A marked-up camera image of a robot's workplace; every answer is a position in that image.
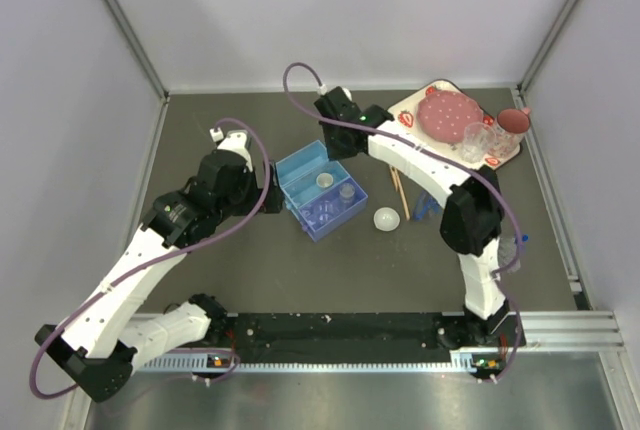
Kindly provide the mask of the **white evaporating dish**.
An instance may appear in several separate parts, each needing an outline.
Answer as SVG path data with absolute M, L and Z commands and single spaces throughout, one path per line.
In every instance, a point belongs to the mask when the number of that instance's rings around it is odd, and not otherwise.
M 391 232 L 398 228 L 401 219 L 396 210 L 390 207 L 381 207 L 373 215 L 376 229 L 383 232 Z

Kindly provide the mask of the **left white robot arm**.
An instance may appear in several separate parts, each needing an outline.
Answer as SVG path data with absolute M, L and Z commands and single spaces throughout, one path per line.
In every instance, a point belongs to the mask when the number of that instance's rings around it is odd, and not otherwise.
M 151 291 L 184 258 L 220 240 L 231 217 L 247 222 L 282 210 L 276 165 L 266 162 L 258 185 L 245 150 L 217 149 L 179 190 L 158 197 L 129 246 L 91 296 L 58 325 L 35 335 L 48 355 L 93 402 L 111 399 L 141 367 L 185 344 L 216 346 L 226 337 L 227 312 L 212 296 L 196 294 L 143 324 L 131 319 Z

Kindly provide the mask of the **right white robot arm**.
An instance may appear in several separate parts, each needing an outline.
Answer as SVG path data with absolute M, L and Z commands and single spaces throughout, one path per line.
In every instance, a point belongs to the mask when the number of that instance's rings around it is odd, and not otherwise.
M 398 170 L 436 199 L 443 209 L 440 235 L 460 261 L 469 338 L 487 346 L 504 330 L 497 315 L 506 310 L 499 289 L 498 244 L 504 218 L 495 171 L 470 170 L 430 150 L 387 110 L 365 110 L 342 87 L 318 89 L 324 142 L 331 160 L 366 154 Z

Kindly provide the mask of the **light blue drawer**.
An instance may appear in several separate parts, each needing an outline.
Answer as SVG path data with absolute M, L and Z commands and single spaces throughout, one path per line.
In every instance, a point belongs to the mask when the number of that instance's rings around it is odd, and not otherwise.
M 334 184 L 330 188 L 321 189 L 316 185 L 316 177 L 322 172 L 328 172 L 333 175 Z M 335 185 L 341 183 L 347 177 L 348 172 L 340 163 L 328 161 L 303 177 L 284 186 L 288 205 L 291 208 L 301 208 L 305 204 L 331 190 Z
M 288 185 L 327 161 L 325 145 L 316 140 L 276 163 L 279 183 Z

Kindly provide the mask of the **purple drawer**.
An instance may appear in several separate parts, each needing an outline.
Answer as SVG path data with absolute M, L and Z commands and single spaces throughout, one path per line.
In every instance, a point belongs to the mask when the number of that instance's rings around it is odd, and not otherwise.
M 297 210 L 302 229 L 318 242 L 363 211 L 367 193 L 347 179 Z

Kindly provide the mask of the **clear glass dish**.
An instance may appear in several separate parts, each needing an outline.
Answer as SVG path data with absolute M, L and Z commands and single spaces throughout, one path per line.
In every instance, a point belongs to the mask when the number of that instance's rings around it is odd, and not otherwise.
M 330 200 L 318 200 L 303 207 L 301 213 L 310 227 L 318 229 L 335 218 L 337 209 Z

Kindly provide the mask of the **wooden tongs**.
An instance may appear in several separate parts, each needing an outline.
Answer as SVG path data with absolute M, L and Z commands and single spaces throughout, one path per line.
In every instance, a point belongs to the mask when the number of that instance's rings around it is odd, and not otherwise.
M 400 175 L 399 172 L 397 171 L 396 168 L 390 166 L 389 167 L 390 173 L 391 173 L 391 178 L 394 184 L 394 188 L 396 190 L 396 192 L 398 193 L 400 200 L 401 200 L 401 204 L 402 204 L 402 208 L 403 208 L 403 213 L 404 216 L 406 218 L 407 221 L 409 221 L 411 219 L 411 214 L 409 211 L 409 206 L 408 206 L 408 202 L 407 202 L 407 198 L 404 192 L 404 188 L 402 185 L 402 181 L 400 179 Z

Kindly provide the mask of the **clear acrylic test tube rack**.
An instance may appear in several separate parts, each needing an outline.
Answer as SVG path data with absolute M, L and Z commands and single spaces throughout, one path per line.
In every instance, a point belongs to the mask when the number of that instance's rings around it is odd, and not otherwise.
M 510 263 L 512 263 L 512 266 L 508 269 L 510 273 L 517 272 L 521 268 L 520 259 L 516 257 L 518 248 L 518 239 L 515 236 L 503 236 L 500 238 L 497 253 L 500 269 L 504 269 Z

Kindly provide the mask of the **small white crucible cup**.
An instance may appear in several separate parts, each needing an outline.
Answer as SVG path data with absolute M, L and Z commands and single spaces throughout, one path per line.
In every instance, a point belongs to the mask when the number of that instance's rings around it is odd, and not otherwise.
M 322 172 L 316 177 L 316 185 L 321 189 L 330 188 L 334 184 L 334 177 L 331 173 Z

